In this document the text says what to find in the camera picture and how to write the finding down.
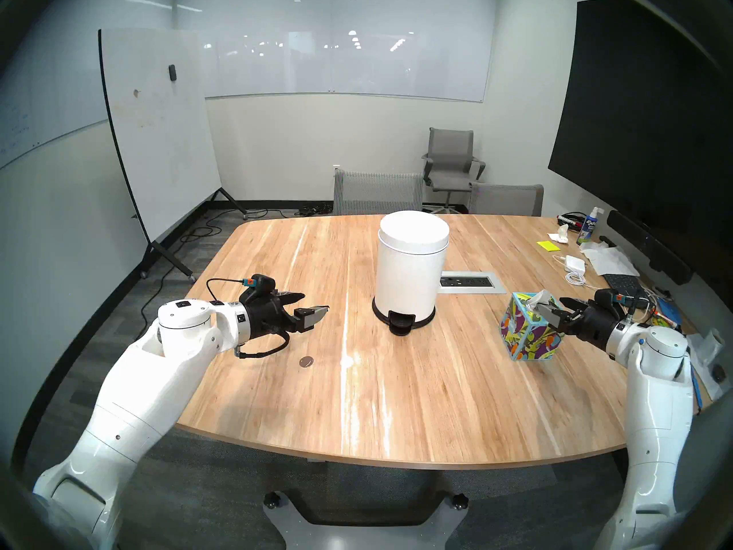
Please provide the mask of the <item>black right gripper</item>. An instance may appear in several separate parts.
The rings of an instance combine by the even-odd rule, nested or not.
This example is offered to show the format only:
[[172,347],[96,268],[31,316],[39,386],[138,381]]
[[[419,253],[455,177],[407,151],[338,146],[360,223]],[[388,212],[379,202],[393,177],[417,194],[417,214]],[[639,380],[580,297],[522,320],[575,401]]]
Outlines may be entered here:
[[536,304],[535,312],[551,328],[563,329],[565,335],[586,343],[607,344],[615,327],[624,319],[624,309],[618,304],[587,304],[585,300],[571,297],[561,297],[559,301],[572,311],[566,319],[565,309],[550,304]]

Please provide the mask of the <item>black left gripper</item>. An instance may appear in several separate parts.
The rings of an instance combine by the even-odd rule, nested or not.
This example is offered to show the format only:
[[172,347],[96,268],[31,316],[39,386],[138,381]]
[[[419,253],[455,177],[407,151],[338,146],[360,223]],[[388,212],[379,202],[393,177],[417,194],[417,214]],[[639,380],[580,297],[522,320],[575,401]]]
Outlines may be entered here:
[[284,306],[305,298],[302,292],[246,293],[246,313],[249,320],[248,341],[269,334],[305,333],[311,331],[328,313],[329,306],[295,308],[289,314]]

